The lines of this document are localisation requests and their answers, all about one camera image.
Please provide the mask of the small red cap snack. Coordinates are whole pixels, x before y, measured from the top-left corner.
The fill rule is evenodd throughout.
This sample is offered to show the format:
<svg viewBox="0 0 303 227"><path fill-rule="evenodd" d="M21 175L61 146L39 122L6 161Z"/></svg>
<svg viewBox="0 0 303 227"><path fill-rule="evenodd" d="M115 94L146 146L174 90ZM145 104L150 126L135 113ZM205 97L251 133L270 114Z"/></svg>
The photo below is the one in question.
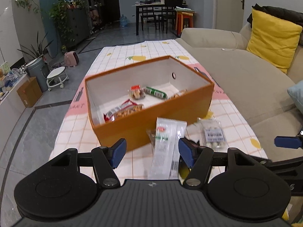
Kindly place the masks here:
<svg viewBox="0 0 303 227"><path fill-rule="evenodd" d="M131 86L130 97L133 100L141 100L145 97L145 88L140 85Z"/></svg>

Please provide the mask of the white tv cabinet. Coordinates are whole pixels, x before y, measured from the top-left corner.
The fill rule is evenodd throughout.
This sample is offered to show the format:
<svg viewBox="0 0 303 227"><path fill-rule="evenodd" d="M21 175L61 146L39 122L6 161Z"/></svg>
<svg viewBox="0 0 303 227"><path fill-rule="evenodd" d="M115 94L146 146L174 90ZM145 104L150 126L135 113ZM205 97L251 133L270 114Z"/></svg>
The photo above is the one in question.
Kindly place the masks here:
<svg viewBox="0 0 303 227"><path fill-rule="evenodd" d="M21 101L17 90L29 80L27 74L23 75L9 91L6 97L1 101L1 142L0 149L1 153L3 152L8 138L10 137L11 132L13 131L17 121L25 110L25 105Z"/></svg>

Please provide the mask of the mixed nuts snack bag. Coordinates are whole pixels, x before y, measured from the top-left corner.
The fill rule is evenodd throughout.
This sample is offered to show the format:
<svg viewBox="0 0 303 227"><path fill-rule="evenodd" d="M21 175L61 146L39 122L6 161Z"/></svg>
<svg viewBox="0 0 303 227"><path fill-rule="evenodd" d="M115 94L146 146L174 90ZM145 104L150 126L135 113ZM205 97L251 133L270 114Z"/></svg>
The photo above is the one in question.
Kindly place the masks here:
<svg viewBox="0 0 303 227"><path fill-rule="evenodd" d="M114 114L113 117L114 117L114 120L121 119L121 118L126 117L130 114L133 114L135 112L139 112L143 109L144 109L143 104L132 105L132 106L129 106L129 107L123 109L123 110L118 111L117 113Z"/></svg>

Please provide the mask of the grey plant pot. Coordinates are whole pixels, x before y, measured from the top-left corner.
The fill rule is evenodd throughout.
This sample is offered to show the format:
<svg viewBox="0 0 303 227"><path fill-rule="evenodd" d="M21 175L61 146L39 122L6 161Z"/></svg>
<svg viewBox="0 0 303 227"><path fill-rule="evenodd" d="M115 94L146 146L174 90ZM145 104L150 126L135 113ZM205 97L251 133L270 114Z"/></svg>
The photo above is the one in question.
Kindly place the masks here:
<svg viewBox="0 0 303 227"><path fill-rule="evenodd" d="M49 66L45 63L43 57L37 58L26 64L25 70L30 77L36 77L38 85L42 92L48 90L46 79L50 73Z"/></svg>

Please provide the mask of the yellow cushion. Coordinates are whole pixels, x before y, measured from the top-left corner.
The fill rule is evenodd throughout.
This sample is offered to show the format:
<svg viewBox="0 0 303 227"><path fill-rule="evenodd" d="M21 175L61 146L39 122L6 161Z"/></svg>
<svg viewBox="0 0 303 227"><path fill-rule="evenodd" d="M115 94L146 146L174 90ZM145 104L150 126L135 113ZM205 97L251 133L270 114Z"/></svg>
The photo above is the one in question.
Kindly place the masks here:
<svg viewBox="0 0 303 227"><path fill-rule="evenodd" d="M252 32L247 51L287 73L299 44L302 26L252 9Z"/></svg>

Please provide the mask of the orange cardboard box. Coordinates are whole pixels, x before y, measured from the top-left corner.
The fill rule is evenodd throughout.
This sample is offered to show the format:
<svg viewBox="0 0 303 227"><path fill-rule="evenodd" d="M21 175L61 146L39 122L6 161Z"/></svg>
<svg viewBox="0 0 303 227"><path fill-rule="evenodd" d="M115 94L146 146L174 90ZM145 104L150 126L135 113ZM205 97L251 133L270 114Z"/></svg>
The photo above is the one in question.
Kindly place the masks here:
<svg viewBox="0 0 303 227"><path fill-rule="evenodd" d="M160 90L167 94L167 99L145 94L143 99L133 100L130 89L135 85ZM124 138L130 151L149 143L147 131L155 129L158 117L187 124L205 117L214 83L176 58L163 56L90 76L85 79L85 89L89 120L99 143L111 147ZM169 100L185 89L187 93ZM104 121L103 114L128 99L143 104L144 109L121 119Z"/></svg>

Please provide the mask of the orange stool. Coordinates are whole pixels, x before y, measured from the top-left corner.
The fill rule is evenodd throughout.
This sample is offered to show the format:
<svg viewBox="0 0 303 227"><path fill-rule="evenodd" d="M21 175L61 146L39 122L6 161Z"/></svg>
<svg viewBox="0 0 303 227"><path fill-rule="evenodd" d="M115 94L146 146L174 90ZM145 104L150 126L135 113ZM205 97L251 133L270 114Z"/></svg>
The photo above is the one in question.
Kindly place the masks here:
<svg viewBox="0 0 303 227"><path fill-rule="evenodd" d="M192 9L176 7L176 32L180 36L184 28L194 27L194 14L196 13Z"/></svg>

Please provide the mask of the red label snack packet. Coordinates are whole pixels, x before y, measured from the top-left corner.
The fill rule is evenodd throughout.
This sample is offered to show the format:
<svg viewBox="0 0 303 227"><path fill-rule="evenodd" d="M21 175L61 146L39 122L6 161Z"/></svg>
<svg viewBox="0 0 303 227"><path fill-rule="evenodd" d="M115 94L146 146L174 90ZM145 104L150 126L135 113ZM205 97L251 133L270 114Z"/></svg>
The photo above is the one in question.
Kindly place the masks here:
<svg viewBox="0 0 303 227"><path fill-rule="evenodd" d="M105 114L103 114L104 121L105 122L112 121L113 120L112 118L118 112L124 111L127 108L134 107L134 106L137 106L137 105L138 105L137 103L128 99L125 102L123 102L121 105L119 105L117 107L114 107L114 108L110 109L109 111L107 111Z"/></svg>

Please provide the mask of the dark dining table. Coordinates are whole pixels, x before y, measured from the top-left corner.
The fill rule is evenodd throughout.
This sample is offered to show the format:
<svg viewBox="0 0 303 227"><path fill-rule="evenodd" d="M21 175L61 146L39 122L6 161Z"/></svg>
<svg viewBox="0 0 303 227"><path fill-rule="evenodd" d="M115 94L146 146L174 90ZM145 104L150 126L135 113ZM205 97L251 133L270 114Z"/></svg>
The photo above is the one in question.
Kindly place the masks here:
<svg viewBox="0 0 303 227"><path fill-rule="evenodd" d="M139 28L144 30L145 23L151 23L155 29L168 33L169 24L176 25L177 5L172 0L161 2L136 2L135 8L136 35L139 35Z"/></svg>

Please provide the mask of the green sausage snack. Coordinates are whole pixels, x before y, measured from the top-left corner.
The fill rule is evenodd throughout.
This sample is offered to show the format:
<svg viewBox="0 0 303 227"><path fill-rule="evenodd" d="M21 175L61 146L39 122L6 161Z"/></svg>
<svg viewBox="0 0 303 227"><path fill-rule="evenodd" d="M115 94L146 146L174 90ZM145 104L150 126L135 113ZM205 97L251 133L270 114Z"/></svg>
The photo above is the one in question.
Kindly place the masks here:
<svg viewBox="0 0 303 227"><path fill-rule="evenodd" d="M154 96L154 97L159 98L161 100L166 100L167 99L167 94L166 93L164 93L160 90L151 88L151 87L145 87L144 92L148 95Z"/></svg>

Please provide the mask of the light blue cushion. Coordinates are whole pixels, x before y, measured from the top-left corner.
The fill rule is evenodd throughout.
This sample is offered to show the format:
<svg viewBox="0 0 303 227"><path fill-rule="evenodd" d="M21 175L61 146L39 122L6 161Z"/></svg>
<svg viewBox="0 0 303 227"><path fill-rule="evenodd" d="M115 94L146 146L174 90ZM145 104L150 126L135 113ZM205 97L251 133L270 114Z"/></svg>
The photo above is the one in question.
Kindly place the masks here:
<svg viewBox="0 0 303 227"><path fill-rule="evenodd" d="M297 109L303 114L303 80L288 88L287 93L293 100Z"/></svg>

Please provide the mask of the peanut crisp snack bag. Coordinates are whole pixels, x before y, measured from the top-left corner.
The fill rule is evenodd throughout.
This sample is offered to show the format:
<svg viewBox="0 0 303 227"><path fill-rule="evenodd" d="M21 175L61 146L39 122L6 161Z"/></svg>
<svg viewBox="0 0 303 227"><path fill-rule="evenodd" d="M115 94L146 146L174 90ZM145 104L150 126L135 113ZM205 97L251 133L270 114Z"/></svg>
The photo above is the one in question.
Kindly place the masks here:
<svg viewBox="0 0 303 227"><path fill-rule="evenodd" d="M179 92L175 93L174 95L172 95L171 97L169 97L169 100L172 100L172 99L178 98L178 97L180 97L180 96L184 95L185 93L187 93L187 89L185 89L185 90L181 90L181 91L179 91Z"/></svg>

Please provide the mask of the white rolling stool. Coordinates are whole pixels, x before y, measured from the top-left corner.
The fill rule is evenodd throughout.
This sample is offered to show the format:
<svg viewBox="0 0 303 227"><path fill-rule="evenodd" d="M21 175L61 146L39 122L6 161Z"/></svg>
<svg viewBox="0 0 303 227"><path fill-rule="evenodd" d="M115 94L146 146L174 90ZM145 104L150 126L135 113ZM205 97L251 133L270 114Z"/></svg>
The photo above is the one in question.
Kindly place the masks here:
<svg viewBox="0 0 303 227"><path fill-rule="evenodd" d="M46 78L46 84L48 91L51 91L54 87L59 86L61 89L64 88L64 82L69 80L67 73L65 72L66 67L61 66L53 69Z"/></svg>

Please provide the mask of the white candy balls packet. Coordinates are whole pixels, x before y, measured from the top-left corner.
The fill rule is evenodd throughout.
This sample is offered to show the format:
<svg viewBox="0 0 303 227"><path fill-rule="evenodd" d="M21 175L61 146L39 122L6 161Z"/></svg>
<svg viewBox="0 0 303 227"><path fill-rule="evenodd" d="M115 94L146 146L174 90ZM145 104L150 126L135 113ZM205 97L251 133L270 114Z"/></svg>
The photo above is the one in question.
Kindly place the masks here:
<svg viewBox="0 0 303 227"><path fill-rule="evenodd" d="M227 141L220 121L215 118L199 119L200 145L211 148L214 152L226 152Z"/></svg>

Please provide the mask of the white long snack packet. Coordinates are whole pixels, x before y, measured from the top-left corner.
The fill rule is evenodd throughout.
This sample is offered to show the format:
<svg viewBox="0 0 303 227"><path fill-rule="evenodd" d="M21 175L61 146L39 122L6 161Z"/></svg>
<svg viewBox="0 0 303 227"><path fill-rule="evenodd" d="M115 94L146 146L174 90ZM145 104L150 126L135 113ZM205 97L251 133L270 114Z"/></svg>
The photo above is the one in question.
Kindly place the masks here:
<svg viewBox="0 0 303 227"><path fill-rule="evenodd" d="M184 137L186 127L186 121L157 118L149 180L178 179L180 159L178 142Z"/></svg>

